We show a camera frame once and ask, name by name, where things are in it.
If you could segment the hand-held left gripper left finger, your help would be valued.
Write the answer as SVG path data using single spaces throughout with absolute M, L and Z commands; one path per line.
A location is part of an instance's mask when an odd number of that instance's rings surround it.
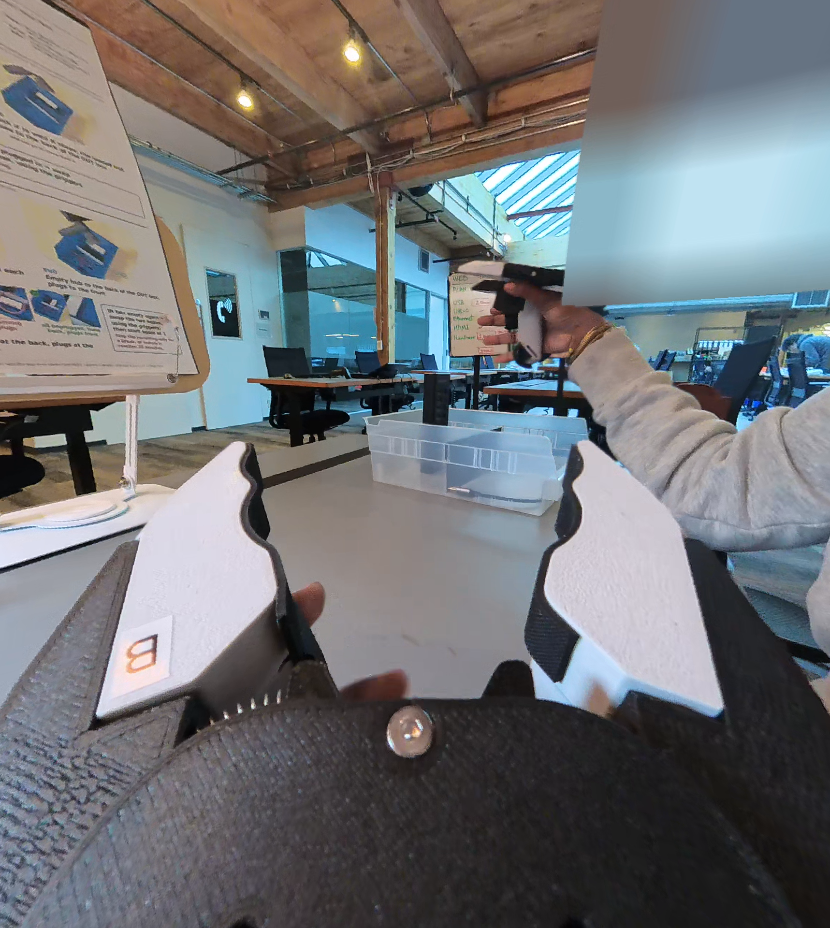
M 324 661 L 269 535 L 256 453 L 235 442 L 140 534 L 98 721 L 179 697 L 217 720 L 269 695 L 285 666 Z

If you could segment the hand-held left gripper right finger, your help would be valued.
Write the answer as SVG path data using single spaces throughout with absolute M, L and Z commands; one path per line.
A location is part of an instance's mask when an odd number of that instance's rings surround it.
M 669 511 L 584 441 L 565 470 L 556 533 L 524 630 L 537 700 L 605 715 L 636 693 L 719 716 L 723 695 Z

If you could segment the clear plastic bin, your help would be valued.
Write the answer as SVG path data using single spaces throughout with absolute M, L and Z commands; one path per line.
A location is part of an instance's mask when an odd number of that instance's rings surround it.
M 534 516 L 561 497 L 585 420 L 450 409 L 447 427 L 420 410 L 365 419 L 373 480 Z

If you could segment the person's right forearm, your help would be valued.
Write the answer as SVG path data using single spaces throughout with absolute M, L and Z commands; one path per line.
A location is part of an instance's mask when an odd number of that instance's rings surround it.
M 571 366 L 616 457 L 675 515 L 721 551 L 827 543 L 830 386 L 737 430 L 653 371 L 612 330 Z

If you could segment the person's right hand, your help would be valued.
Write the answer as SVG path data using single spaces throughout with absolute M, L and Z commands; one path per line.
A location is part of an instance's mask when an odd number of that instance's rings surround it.
M 544 351 L 547 356 L 564 357 L 571 363 L 613 328 L 610 322 L 591 307 L 563 304 L 561 294 L 556 291 L 541 290 L 519 282 L 507 283 L 505 291 L 524 298 L 543 312 L 546 329 Z M 503 318 L 494 311 L 490 316 L 480 318 L 479 324 L 504 328 Z M 487 336 L 484 340 L 486 344 L 508 345 L 510 350 L 503 354 L 501 360 L 503 363 L 514 361 L 512 345 L 516 337 L 513 334 L 505 331 Z

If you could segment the person's left hand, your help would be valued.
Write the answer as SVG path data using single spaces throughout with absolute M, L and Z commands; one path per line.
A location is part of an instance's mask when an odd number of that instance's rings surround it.
M 295 591 L 292 597 L 308 625 L 314 624 L 325 607 L 324 587 L 314 582 Z M 387 702 L 406 698 L 408 688 L 409 678 L 406 672 L 402 669 L 392 669 L 356 680 L 342 687 L 339 692 L 343 699 L 351 702 Z

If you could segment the handwritten whiteboard on stand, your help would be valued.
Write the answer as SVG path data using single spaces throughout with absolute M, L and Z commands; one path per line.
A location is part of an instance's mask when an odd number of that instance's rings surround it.
M 480 318 L 488 317 L 493 311 L 495 293 L 490 280 L 452 282 L 448 279 L 448 355 L 451 359 L 471 360 L 472 394 L 471 409 L 479 407 L 480 356 L 505 354 L 505 345 L 486 344 L 485 337 L 504 333 L 502 327 L 481 326 Z

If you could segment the wooden office desk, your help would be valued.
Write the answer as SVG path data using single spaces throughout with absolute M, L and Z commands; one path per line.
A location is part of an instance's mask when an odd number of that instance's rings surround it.
M 248 384 L 268 388 L 276 403 L 271 403 L 269 422 L 273 428 L 287 430 L 291 447 L 301 447 L 308 438 L 311 443 L 324 441 L 325 432 L 347 422 L 330 408 L 315 408 L 315 397 L 323 391 L 346 389 L 362 391 L 365 399 L 374 403 L 373 414 L 387 414 L 392 409 L 392 397 L 401 395 L 403 388 L 416 385 L 414 374 L 375 377 L 248 377 Z
M 542 408 L 559 417 L 590 421 L 592 407 L 578 385 L 566 379 L 530 379 L 486 385 L 481 397 L 497 411 L 521 411 Z

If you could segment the row of black office chairs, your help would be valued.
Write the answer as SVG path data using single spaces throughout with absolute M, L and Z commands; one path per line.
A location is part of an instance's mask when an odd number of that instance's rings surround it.
M 650 386 L 674 387 L 676 401 L 686 396 L 686 407 L 696 407 L 725 423 L 735 425 L 744 401 L 760 377 L 765 361 L 770 360 L 774 340 L 740 344 L 732 349 L 721 375 L 714 385 L 676 383 L 662 372 L 648 370 Z

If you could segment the instruction sign on white stand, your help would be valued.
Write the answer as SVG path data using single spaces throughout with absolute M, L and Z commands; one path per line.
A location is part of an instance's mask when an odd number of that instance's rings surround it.
M 0 516 L 0 570 L 144 525 L 143 395 L 210 370 L 182 251 L 155 217 L 91 31 L 0 1 L 0 409 L 124 401 L 116 489 Z

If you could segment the black phone wall sign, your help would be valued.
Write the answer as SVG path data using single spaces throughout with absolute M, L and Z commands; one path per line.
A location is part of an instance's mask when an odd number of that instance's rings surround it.
M 207 268 L 205 276 L 211 336 L 216 339 L 241 339 L 242 328 L 235 275 Z

